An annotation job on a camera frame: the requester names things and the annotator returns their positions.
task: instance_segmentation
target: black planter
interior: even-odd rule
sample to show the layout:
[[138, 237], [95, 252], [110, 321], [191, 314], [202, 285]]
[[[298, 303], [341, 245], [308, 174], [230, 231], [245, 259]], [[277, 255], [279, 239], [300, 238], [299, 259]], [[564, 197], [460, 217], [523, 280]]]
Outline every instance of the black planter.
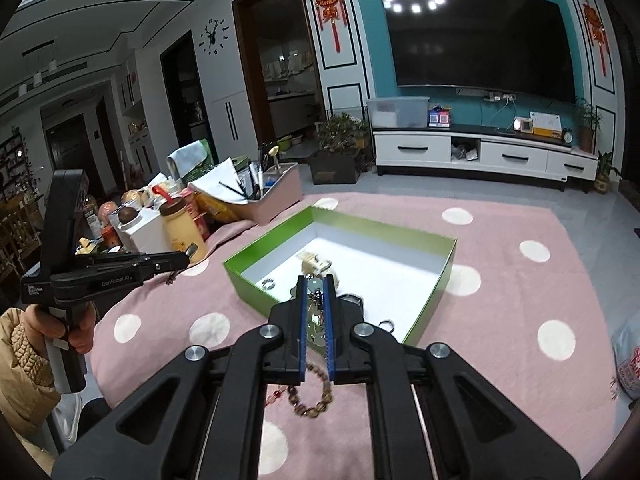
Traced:
[[360, 150], [320, 150], [308, 159], [314, 184], [355, 184], [360, 176]]

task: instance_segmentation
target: pink rug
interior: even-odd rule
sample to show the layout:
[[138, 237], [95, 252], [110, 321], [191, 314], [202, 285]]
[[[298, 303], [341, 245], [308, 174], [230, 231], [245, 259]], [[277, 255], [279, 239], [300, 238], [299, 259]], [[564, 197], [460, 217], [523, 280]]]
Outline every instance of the pink rug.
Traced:
[[[420, 345], [451, 345], [586, 474], [613, 440], [614, 365], [596, 294], [556, 216], [487, 202], [332, 196], [338, 211], [458, 239], [448, 292]], [[118, 404], [192, 342], [220, 348], [263, 323], [236, 296], [222, 262], [319, 198], [306, 197], [268, 227], [226, 226], [210, 241], [210, 248], [220, 244], [212, 255], [172, 286], [156, 278], [116, 305], [99, 323], [91, 354], [108, 403]], [[308, 375], [300, 394], [317, 402], [318, 380]], [[363, 386], [336, 387], [329, 410], [315, 420], [296, 416], [284, 398], [266, 409], [265, 478], [365, 480], [373, 476], [371, 460]]]

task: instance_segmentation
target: potted plant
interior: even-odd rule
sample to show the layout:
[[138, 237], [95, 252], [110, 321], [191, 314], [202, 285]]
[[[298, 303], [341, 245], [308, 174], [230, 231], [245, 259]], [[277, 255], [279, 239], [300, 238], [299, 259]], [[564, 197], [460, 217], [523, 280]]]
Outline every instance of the potted plant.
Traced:
[[355, 184], [362, 167], [355, 134], [362, 121], [336, 114], [318, 130], [320, 150], [308, 158], [314, 184]]
[[587, 153], [593, 153], [595, 136], [600, 129], [602, 116], [587, 99], [580, 97], [575, 101], [574, 118], [576, 126], [578, 126], [580, 149]]
[[609, 190], [609, 174], [611, 171], [620, 176], [618, 168], [613, 166], [613, 152], [598, 152], [598, 173], [593, 183], [593, 189], [602, 195]]

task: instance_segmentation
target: drawer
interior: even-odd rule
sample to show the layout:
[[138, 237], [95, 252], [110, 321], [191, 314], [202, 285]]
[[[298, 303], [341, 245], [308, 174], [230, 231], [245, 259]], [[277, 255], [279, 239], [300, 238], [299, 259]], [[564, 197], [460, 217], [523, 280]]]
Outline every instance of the drawer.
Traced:
[[546, 171], [547, 153], [547, 150], [528, 146], [483, 142], [480, 147], [480, 163], [510, 170], [544, 173]]
[[596, 180], [598, 161], [594, 158], [571, 153], [549, 152], [546, 172], [561, 176], [574, 176], [585, 180]]
[[450, 137], [421, 134], [376, 135], [376, 159], [379, 164], [449, 162]]

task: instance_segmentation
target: yellow bottle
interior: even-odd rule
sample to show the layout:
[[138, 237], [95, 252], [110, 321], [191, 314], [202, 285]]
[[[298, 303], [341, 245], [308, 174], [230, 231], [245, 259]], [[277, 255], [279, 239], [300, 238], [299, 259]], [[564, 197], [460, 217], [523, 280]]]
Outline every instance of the yellow bottle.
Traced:
[[191, 263], [197, 264], [204, 260], [207, 247], [193, 218], [187, 212], [185, 200], [179, 198], [171, 203], [163, 203], [160, 206], [160, 214], [174, 250], [184, 252], [191, 244], [196, 244], [198, 250], [191, 257]]

